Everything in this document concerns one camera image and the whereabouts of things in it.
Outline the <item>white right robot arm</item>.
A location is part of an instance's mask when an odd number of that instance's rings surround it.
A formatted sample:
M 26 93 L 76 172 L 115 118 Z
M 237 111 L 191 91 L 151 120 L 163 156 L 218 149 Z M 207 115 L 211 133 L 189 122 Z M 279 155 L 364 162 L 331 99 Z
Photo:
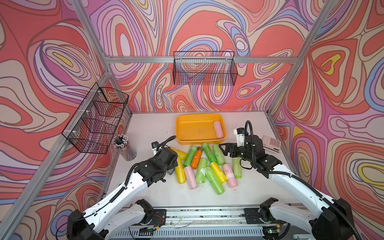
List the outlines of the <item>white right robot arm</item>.
M 280 185 L 306 207 L 302 210 L 269 198 L 260 204 L 260 221 L 284 221 L 312 234 L 316 240 L 361 239 L 351 205 L 321 193 L 295 175 L 282 161 L 265 152 L 258 136 L 248 135 L 242 143 L 220 144 L 219 148 L 224 156 L 248 161 L 259 174 Z

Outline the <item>yellow plastic storage box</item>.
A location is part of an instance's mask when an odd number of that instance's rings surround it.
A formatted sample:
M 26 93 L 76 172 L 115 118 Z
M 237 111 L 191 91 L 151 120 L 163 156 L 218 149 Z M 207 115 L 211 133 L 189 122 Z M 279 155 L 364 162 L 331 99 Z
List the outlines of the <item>yellow plastic storage box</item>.
M 217 139 L 214 122 L 220 121 L 224 138 Z M 175 132 L 181 145 L 220 144 L 227 137 L 224 119 L 219 114 L 188 114 L 176 118 Z

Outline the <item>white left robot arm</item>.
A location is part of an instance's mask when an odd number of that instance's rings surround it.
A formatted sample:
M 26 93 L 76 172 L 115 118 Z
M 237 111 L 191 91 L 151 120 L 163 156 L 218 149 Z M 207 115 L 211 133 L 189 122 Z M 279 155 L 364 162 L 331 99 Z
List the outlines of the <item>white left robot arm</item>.
M 104 199 L 69 215 L 67 239 L 109 240 L 126 227 L 149 222 L 153 207 L 146 200 L 138 200 L 125 211 L 122 208 L 153 183 L 165 182 L 167 171 L 178 166 L 177 159 L 175 151 L 163 147 L 148 160 L 133 164 L 126 180 Z

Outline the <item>pink labelled trash bag roll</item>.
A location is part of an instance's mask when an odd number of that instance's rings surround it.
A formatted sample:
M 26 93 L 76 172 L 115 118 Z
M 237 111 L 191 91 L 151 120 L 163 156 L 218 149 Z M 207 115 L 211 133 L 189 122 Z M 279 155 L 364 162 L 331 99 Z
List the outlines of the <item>pink labelled trash bag roll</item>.
M 236 188 L 238 186 L 237 179 L 235 177 L 235 174 L 231 168 L 230 164 L 224 164 L 223 165 L 223 172 L 226 175 L 227 183 L 230 188 Z

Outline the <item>light green trash bag roll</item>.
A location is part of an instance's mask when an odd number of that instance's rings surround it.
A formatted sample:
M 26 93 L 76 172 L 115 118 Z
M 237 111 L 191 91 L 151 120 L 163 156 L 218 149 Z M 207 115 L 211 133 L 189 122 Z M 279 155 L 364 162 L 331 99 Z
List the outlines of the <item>light green trash bag roll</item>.
M 240 158 L 233 158 L 233 172 L 236 179 L 242 178 L 242 166 Z

